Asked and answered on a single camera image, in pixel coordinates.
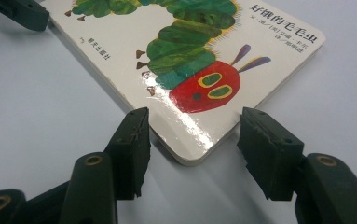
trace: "white surface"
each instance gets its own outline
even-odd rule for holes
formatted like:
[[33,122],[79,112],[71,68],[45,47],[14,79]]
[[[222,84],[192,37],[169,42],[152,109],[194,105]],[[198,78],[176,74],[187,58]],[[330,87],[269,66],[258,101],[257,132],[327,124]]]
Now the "white surface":
[[[261,109],[305,142],[305,154],[334,155],[357,174],[357,1],[267,2],[327,41]],[[33,198],[66,181],[127,112],[55,27],[34,33],[0,15],[0,189]],[[153,137],[143,197],[118,202],[119,223],[296,223],[293,203],[265,200],[237,138],[184,167]]]

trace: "caterpillar eye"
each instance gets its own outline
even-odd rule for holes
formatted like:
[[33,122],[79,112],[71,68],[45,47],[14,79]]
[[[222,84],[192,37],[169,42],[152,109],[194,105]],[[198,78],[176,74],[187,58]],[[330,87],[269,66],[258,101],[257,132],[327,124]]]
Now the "caterpillar eye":
[[232,92],[233,89],[229,85],[223,85],[210,91],[208,93],[208,98],[214,100],[224,99],[227,98]]
[[222,75],[220,73],[211,73],[199,79],[198,83],[203,88],[210,88],[221,80]]

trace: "book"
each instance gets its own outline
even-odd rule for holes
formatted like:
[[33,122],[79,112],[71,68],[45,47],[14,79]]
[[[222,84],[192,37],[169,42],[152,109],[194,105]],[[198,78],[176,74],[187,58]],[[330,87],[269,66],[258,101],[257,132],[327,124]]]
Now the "book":
[[323,44],[259,0],[46,0],[52,22],[160,142],[197,165]]

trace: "glossy cover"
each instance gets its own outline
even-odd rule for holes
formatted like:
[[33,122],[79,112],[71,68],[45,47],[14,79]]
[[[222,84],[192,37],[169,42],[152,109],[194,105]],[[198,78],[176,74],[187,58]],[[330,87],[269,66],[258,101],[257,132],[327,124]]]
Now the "glossy cover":
[[200,163],[324,42],[262,1],[46,0],[60,30],[159,140]]

